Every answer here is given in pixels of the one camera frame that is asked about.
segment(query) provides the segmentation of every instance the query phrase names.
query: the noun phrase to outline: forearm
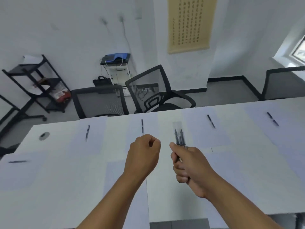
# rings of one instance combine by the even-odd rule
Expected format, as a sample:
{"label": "forearm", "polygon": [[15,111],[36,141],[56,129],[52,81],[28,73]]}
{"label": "forearm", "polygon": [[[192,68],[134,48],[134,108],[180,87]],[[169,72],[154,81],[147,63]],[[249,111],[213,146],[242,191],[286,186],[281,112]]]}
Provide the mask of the forearm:
{"label": "forearm", "polygon": [[121,229],[142,182],[123,174],[77,229]]}
{"label": "forearm", "polygon": [[230,229],[282,229],[231,184],[220,176],[216,179],[208,200]]}

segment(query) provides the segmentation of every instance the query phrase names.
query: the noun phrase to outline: black bag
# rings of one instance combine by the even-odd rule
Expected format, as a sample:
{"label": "black bag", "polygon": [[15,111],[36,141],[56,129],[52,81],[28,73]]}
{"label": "black bag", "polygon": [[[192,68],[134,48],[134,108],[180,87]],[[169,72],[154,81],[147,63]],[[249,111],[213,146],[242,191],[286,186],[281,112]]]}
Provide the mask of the black bag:
{"label": "black bag", "polygon": [[100,75],[99,77],[97,77],[97,79],[93,80],[93,84],[97,87],[103,85],[112,85],[112,82],[110,78],[106,78],[105,76]]}

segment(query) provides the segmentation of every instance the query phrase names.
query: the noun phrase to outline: person's left hand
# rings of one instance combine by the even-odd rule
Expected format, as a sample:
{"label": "person's left hand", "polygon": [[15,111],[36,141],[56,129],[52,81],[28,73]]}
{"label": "person's left hand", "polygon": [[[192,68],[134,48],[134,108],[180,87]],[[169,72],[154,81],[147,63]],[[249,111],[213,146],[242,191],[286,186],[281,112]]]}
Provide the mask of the person's left hand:
{"label": "person's left hand", "polygon": [[144,180],[156,167],[161,142],[145,134],[132,142],[126,158],[124,173]]}

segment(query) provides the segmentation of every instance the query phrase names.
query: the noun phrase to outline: tabletop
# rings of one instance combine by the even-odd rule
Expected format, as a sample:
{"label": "tabletop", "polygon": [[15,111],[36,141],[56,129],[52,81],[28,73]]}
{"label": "tabletop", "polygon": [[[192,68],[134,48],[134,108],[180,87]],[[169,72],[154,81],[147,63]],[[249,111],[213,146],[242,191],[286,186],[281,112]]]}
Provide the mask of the tabletop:
{"label": "tabletop", "polygon": [[[305,97],[272,102],[290,109],[293,117],[305,125]],[[200,148],[201,151],[204,154],[234,153],[249,180],[248,188],[256,195],[254,203],[266,214],[305,212],[301,180],[245,112],[245,104],[249,103],[211,107],[231,144]],[[172,124],[174,121],[183,123],[182,110],[157,114],[161,151],[158,165],[147,177],[149,220],[207,218],[202,204],[198,204],[200,199],[187,185],[176,181],[172,170],[169,148],[169,143],[175,141]],[[78,121],[33,126],[15,153],[47,150],[48,159],[31,187],[0,192],[0,221],[4,228],[77,227],[103,196],[106,163],[127,156],[125,138],[130,117],[132,115],[107,118],[101,153],[74,158],[59,159],[69,148]],[[50,132],[50,136],[40,141],[38,138],[44,132]]]}

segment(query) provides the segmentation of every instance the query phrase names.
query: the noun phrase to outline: yellow scroll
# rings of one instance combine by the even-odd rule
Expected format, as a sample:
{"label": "yellow scroll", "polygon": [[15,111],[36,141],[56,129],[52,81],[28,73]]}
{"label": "yellow scroll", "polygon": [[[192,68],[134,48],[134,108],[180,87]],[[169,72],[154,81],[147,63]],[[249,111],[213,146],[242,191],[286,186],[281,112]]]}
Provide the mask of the yellow scroll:
{"label": "yellow scroll", "polygon": [[168,0],[168,53],[208,49],[217,0]]}

